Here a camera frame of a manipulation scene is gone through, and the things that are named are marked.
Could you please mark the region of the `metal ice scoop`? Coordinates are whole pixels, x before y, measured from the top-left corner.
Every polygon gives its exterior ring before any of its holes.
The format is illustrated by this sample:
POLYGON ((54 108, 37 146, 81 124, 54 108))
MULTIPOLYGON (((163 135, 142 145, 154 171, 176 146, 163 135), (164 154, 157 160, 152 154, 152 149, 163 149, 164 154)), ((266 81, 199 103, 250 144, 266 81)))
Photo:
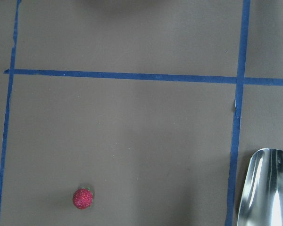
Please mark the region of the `metal ice scoop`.
POLYGON ((283 226, 283 150, 263 148, 252 155, 237 224, 283 226))

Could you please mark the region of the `red strawberry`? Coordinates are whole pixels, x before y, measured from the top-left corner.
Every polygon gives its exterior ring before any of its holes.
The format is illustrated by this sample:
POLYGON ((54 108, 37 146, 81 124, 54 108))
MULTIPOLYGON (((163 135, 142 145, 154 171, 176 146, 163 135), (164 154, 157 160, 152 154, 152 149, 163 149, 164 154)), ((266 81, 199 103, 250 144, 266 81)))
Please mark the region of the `red strawberry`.
POLYGON ((93 193, 90 188, 79 188, 74 192, 72 202, 80 210, 89 208, 93 204, 93 193))

